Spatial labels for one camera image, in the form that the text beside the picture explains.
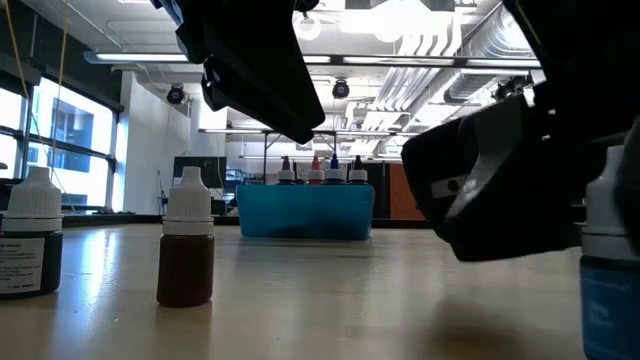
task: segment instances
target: red bottle cap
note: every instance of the red bottle cap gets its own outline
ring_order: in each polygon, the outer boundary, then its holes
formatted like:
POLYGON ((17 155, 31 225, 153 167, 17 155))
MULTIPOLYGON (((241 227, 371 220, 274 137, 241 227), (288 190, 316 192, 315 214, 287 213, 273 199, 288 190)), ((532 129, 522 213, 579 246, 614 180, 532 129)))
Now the red bottle cap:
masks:
POLYGON ((320 161, 318 160, 318 156, 313 156, 313 161, 311 162, 311 170, 320 170, 320 161))

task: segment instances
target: security camera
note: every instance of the security camera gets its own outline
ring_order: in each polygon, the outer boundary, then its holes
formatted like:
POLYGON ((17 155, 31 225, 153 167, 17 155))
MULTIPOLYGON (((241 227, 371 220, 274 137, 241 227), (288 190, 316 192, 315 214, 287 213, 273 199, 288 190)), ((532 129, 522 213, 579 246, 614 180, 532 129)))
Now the security camera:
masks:
POLYGON ((183 84, 172 84, 167 93, 167 101, 173 105, 180 105, 187 102, 187 94, 184 92, 183 84))
POLYGON ((336 84, 333 85, 333 98, 344 99, 348 96, 349 96, 349 85, 347 85, 347 80, 345 79, 336 80, 336 84))

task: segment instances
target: black bottle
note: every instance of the black bottle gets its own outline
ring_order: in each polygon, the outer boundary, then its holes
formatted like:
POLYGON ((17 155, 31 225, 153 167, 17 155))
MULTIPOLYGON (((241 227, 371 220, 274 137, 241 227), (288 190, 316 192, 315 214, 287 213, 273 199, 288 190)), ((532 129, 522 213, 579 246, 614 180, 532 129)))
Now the black bottle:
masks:
POLYGON ((353 164, 353 170, 349 171, 349 185, 369 185, 367 183, 367 170, 362 168, 362 159, 360 155, 356 155, 356 162, 353 164))
POLYGON ((278 171, 278 185, 296 185, 296 174, 291 170, 288 156, 284 157, 282 170, 278 171))
POLYGON ((49 169, 32 167, 13 187, 0 230, 0 299, 45 295, 58 289, 62 263, 60 190, 49 169))
POLYGON ((344 185, 344 171, 340 169, 340 163, 338 162, 338 156, 333 154, 331 157, 330 169, 324 171, 324 184, 325 185, 344 185))

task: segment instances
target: blue bottle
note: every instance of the blue bottle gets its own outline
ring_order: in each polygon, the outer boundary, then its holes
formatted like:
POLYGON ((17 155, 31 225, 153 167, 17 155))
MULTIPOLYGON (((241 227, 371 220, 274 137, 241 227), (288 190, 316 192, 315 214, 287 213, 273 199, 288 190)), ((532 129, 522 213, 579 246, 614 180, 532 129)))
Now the blue bottle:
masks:
POLYGON ((589 360, 640 359, 640 256, 614 204, 624 146, 587 187, 580 277, 584 352, 589 360))

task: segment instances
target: orange wall panel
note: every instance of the orange wall panel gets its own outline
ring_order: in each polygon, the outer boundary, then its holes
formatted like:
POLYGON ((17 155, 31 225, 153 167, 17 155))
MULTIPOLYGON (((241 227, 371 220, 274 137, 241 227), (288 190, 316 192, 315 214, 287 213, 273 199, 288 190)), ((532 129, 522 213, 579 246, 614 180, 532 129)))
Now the orange wall panel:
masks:
POLYGON ((413 199, 407 176, 402 164, 390 164, 391 175, 389 190, 392 219, 417 219, 422 220, 422 213, 416 209, 416 201, 413 199))

